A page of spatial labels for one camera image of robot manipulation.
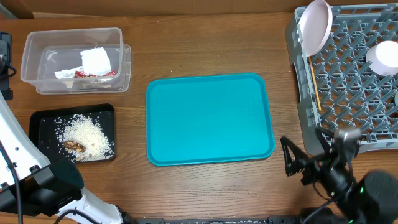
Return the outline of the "pink bowl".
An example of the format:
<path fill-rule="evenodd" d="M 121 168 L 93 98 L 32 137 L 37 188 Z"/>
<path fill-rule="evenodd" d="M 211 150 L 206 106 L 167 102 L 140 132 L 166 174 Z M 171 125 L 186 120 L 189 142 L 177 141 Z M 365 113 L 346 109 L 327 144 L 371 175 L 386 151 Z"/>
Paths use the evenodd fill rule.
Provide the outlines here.
<path fill-rule="evenodd" d="M 382 76 L 397 75 L 397 46 L 397 42 L 386 40 L 371 47 L 366 53 L 370 69 Z"/>

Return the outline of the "white napkin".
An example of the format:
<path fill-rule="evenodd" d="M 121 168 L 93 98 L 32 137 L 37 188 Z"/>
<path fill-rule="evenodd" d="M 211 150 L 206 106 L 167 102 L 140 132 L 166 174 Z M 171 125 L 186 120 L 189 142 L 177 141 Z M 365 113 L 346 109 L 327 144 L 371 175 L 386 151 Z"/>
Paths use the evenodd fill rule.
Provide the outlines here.
<path fill-rule="evenodd" d="M 83 71 L 90 75 L 104 76 L 111 72 L 108 54 L 103 47 L 80 52 Z"/>

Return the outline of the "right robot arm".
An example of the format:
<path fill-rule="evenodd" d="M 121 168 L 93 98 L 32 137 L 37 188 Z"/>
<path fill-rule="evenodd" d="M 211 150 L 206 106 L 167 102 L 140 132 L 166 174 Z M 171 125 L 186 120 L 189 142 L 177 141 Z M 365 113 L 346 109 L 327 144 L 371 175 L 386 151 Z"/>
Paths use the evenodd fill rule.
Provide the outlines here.
<path fill-rule="evenodd" d="M 315 134 L 324 152 L 308 157 L 291 140 L 280 139 L 288 176 L 303 175 L 303 185 L 320 183 L 328 194 L 318 208 L 306 208 L 295 223 L 393 223 L 397 219 L 397 179 L 374 170 L 360 181 L 353 175 L 361 131 L 338 129 L 334 133 L 317 127 Z"/>

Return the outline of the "white round plate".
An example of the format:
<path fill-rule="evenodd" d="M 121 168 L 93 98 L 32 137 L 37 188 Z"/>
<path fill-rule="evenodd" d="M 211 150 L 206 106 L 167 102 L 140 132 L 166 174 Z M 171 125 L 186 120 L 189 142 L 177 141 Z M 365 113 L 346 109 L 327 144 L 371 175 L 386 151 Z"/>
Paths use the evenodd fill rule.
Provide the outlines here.
<path fill-rule="evenodd" d="M 302 33 L 302 49 L 307 57 L 317 54 L 331 32 L 333 13 L 325 0 L 314 0 L 304 10 L 298 24 Z"/>

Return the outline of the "red snack wrapper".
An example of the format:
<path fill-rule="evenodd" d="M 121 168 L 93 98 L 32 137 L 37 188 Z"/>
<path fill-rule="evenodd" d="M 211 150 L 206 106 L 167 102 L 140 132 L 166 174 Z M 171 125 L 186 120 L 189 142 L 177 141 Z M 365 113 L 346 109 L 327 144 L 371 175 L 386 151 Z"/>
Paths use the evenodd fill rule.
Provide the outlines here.
<path fill-rule="evenodd" d="M 116 74 L 116 72 L 114 70 L 104 74 L 104 75 L 94 75 L 94 74 L 90 74 L 90 73 L 85 73 L 81 70 L 78 70 L 74 73 L 74 78 L 89 78 L 89 77 L 110 77 L 110 76 L 114 76 Z"/>

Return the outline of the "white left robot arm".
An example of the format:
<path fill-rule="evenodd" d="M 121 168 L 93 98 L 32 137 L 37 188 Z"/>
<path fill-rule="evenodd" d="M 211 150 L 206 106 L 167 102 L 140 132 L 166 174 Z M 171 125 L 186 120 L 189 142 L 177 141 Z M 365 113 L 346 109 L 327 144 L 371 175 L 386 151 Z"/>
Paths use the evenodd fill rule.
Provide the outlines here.
<path fill-rule="evenodd" d="M 28 138 L 6 101 L 12 36 L 1 33 L 1 211 L 23 217 L 56 215 L 78 223 L 135 223 L 128 212 L 109 204 L 84 187 L 75 164 L 45 156 Z"/>

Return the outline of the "wooden chopstick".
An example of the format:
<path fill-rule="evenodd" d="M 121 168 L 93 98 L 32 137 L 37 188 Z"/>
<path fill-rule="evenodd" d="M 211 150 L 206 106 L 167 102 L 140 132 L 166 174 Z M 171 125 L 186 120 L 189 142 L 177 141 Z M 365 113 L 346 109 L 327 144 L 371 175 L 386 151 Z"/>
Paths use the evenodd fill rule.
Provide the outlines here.
<path fill-rule="evenodd" d="M 312 82 L 313 82 L 313 86 L 314 86 L 315 97 L 316 97 L 316 101 L 317 101 L 317 107 L 318 107 L 318 110 L 321 111 L 322 108 L 321 108 L 321 104 L 320 104 L 320 98 L 319 98 L 319 94 L 318 94 L 317 82 L 316 82 L 316 78 L 315 78 L 315 73 L 314 73 L 314 69 L 313 69 L 313 63 L 312 63 L 311 56 L 308 57 L 308 61 L 309 61 L 309 66 L 310 66 L 310 71 L 311 71 L 311 76 L 312 76 Z"/>

